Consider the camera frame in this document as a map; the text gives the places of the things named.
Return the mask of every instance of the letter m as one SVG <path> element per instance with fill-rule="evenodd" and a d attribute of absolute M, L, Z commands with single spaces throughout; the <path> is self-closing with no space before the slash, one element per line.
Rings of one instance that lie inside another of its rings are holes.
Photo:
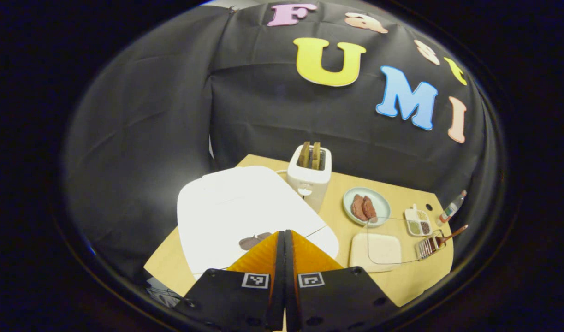
<path fill-rule="evenodd" d="M 382 115 L 394 118 L 398 114 L 396 101 L 400 108 L 403 120 L 409 119 L 413 111 L 417 112 L 411 118 L 414 125 L 424 130 L 431 130 L 433 115 L 433 101 L 438 95 L 438 90 L 427 82 L 421 82 L 414 92 L 404 76 L 396 68 L 383 65 L 380 70 L 386 75 L 385 98 L 381 104 L 376 105 L 376 111 Z"/>

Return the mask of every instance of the white toaster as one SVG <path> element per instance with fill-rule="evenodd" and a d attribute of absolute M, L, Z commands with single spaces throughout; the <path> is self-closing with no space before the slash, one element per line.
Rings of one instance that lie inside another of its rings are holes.
<path fill-rule="evenodd" d="M 310 157 L 309 160 L 313 159 L 313 145 L 310 145 Z M 322 205 L 322 200 L 325 198 L 325 193 L 327 191 L 327 185 L 331 179 L 331 152 L 328 149 L 321 147 L 321 163 L 319 170 L 313 170 L 311 168 L 305 168 L 298 166 L 298 157 L 303 149 L 302 145 L 299 145 L 290 159 L 290 165 L 288 166 L 288 172 L 286 174 L 286 181 L 288 184 L 307 202 L 307 204 L 319 212 Z"/>

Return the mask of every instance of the small bottle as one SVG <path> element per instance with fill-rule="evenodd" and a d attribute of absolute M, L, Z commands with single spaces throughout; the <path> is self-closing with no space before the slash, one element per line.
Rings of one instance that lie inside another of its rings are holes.
<path fill-rule="evenodd" d="M 465 190 L 462 191 L 451 203 L 450 205 L 440 214 L 438 220 L 435 221 L 435 224 L 438 227 L 442 227 L 445 223 L 450 221 L 450 218 L 459 210 L 459 208 L 463 205 L 464 198 L 466 197 L 467 192 Z"/>

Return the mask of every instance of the blue plate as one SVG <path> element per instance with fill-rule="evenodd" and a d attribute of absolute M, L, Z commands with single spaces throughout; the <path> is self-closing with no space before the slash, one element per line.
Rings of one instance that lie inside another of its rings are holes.
<path fill-rule="evenodd" d="M 349 189 L 345 193 L 345 195 L 343 195 L 343 210 L 345 210 L 345 213 L 347 213 L 347 216 L 349 216 L 351 220 L 360 225 L 368 225 L 367 221 L 362 221 L 354 216 L 353 213 L 351 213 L 351 204 L 354 201 L 356 194 L 362 197 L 370 197 L 372 205 L 374 206 L 374 210 L 376 210 L 376 216 L 378 217 L 378 219 L 375 223 L 370 223 L 368 227 L 374 228 L 386 223 L 387 219 L 391 216 L 391 206 L 389 205 L 389 202 L 387 202 L 381 194 L 372 189 L 364 187 L 355 187 Z"/>

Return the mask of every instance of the table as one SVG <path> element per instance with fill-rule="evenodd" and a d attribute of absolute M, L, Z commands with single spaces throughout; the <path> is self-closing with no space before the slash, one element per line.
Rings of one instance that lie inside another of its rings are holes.
<path fill-rule="evenodd" d="M 247 155 L 237 166 L 265 166 L 277 171 L 288 168 L 288 162 Z M 343 195 L 353 187 L 368 187 L 381 193 L 387 199 L 391 206 L 391 219 L 374 231 L 398 237 L 403 248 L 406 246 L 412 248 L 422 239 L 409 236 L 406 231 L 404 210 L 411 208 L 413 203 L 417 204 L 417 208 L 427 212 L 431 219 L 432 229 L 438 229 L 435 220 L 443 208 L 435 194 L 332 172 L 327 193 L 318 214 L 337 236 L 339 253 L 335 260 L 343 267 L 349 266 L 351 239 L 363 230 L 361 225 L 351 221 L 343 211 Z M 425 208 L 426 204 L 431 204 L 432 211 Z M 445 236 L 451 234 L 450 225 L 446 224 L 441 229 Z M 404 263 L 389 272 L 370 273 L 370 277 L 394 304 L 401 307 L 420 296 L 427 288 L 435 285 L 450 273 L 452 259 L 453 243 L 448 241 L 445 248 L 423 261 Z M 144 268 L 158 281 L 181 296 L 184 296 L 196 281 L 185 260 L 177 227 L 157 248 Z"/>

